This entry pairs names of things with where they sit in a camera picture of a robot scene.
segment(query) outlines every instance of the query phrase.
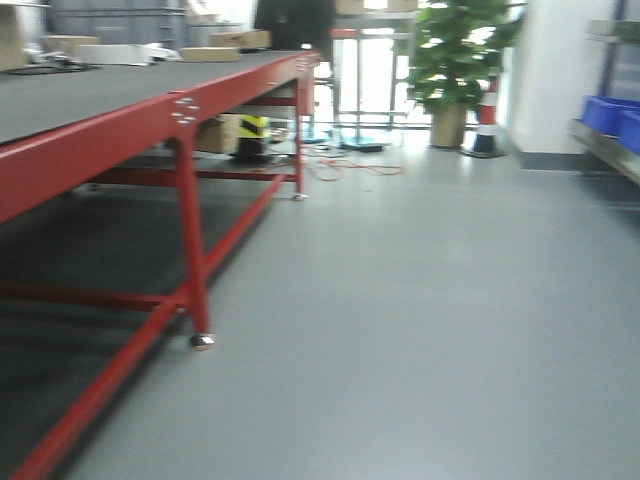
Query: blue plastic crate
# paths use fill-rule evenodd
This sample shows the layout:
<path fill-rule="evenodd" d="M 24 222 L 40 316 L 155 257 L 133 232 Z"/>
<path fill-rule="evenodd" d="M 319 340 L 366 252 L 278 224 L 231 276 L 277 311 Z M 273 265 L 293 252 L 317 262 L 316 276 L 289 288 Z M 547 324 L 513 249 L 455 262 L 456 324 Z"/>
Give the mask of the blue plastic crate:
<path fill-rule="evenodd" d="M 640 153 L 640 112 L 623 112 L 618 143 L 635 153 Z"/>
<path fill-rule="evenodd" d="M 640 101 L 592 95 L 586 97 L 582 123 L 604 134 L 618 137 L 623 112 L 640 112 Z"/>

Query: potted plant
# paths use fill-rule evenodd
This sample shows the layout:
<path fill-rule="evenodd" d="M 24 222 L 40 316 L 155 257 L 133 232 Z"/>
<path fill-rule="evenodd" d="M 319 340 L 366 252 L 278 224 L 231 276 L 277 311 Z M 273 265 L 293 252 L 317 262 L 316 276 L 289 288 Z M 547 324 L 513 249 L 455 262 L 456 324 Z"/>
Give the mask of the potted plant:
<path fill-rule="evenodd" d="M 482 81 L 501 69 L 522 17 L 509 20 L 508 0 L 437 0 L 420 9 L 410 52 L 409 97 L 432 115 L 431 144 L 462 144 L 467 112 L 477 111 Z"/>

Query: red and white cone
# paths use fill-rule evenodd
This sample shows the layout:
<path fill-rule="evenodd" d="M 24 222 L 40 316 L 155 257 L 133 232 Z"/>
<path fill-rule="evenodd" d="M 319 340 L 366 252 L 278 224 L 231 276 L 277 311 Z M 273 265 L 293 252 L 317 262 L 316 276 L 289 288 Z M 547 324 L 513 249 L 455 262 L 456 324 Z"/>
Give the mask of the red and white cone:
<path fill-rule="evenodd" d="M 479 124 L 476 139 L 471 150 L 463 148 L 462 153 L 471 157 L 493 158 L 501 157 L 504 152 L 496 147 L 495 136 L 496 105 L 498 103 L 498 75 L 489 77 L 489 88 L 484 92 L 480 103 Z"/>

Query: white box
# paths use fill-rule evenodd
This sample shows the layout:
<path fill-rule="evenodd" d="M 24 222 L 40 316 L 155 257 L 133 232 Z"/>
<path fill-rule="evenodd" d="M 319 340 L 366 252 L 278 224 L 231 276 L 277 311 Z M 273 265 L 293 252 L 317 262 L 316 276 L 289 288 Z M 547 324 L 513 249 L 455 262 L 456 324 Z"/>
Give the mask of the white box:
<path fill-rule="evenodd" d="M 144 45 L 77 45 L 80 60 L 94 65 L 150 65 L 153 49 Z"/>
<path fill-rule="evenodd" d="M 99 45 L 98 37 L 87 35 L 46 35 L 42 41 L 50 51 L 62 50 L 69 55 L 76 55 L 78 45 Z"/>

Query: cardboard box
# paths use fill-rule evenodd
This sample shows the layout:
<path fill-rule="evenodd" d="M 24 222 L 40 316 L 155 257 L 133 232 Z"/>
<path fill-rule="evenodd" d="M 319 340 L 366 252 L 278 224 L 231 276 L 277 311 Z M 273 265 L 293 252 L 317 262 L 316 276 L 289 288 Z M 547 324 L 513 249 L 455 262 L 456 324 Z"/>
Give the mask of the cardboard box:
<path fill-rule="evenodd" d="M 26 66 L 23 40 L 15 6 L 0 5 L 0 71 Z"/>
<path fill-rule="evenodd" d="M 205 120 L 196 134 L 196 150 L 212 153 L 233 153 L 238 150 L 242 115 L 223 113 Z"/>
<path fill-rule="evenodd" d="M 188 47 L 180 49 L 183 62 L 236 62 L 240 49 L 236 47 Z"/>
<path fill-rule="evenodd" d="M 338 15 L 356 15 L 366 11 L 364 0 L 336 0 L 336 13 Z"/>
<path fill-rule="evenodd" d="M 69 55 L 77 55 L 78 45 L 100 45 L 98 37 L 86 35 L 47 35 L 42 40 L 49 51 L 62 50 Z"/>
<path fill-rule="evenodd" d="M 271 46 L 271 32 L 247 30 L 244 32 L 212 33 L 209 35 L 209 42 L 212 47 L 269 48 Z"/>
<path fill-rule="evenodd" d="M 387 0 L 387 12 L 415 12 L 418 0 Z"/>

